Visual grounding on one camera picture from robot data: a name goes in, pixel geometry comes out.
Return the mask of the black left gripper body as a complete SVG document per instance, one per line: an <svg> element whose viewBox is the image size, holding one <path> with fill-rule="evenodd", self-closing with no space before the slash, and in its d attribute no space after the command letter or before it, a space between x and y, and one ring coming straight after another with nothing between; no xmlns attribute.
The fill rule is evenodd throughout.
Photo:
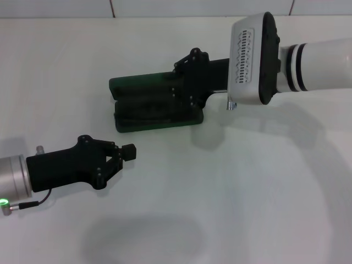
<svg viewBox="0 0 352 264"><path fill-rule="evenodd" d="M32 190L40 192L79 182L101 190L107 186L103 166L109 154L109 141L82 135L71 148L27 157Z"/></svg>

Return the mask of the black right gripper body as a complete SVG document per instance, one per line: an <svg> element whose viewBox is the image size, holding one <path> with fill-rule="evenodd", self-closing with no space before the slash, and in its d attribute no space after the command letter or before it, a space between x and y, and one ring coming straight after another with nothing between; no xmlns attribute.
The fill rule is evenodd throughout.
<svg viewBox="0 0 352 264"><path fill-rule="evenodd" d="M204 107L211 95L227 92L228 69L228 59L192 59L186 63L183 90L190 105Z"/></svg>

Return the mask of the green glasses case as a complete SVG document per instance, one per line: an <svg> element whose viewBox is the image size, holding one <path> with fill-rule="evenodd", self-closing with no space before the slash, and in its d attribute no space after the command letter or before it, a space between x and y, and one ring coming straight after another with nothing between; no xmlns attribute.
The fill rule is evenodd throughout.
<svg viewBox="0 0 352 264"><path fill-rule="evenodd" d="M109 89L117 101L158 101L171 105L171 88L183 88L184 78L173 72L111 78ZM115 117L115 127L120 133L198 125L204 114L200 107L176 109L169 120L154 122L126 122Z"/></svg>

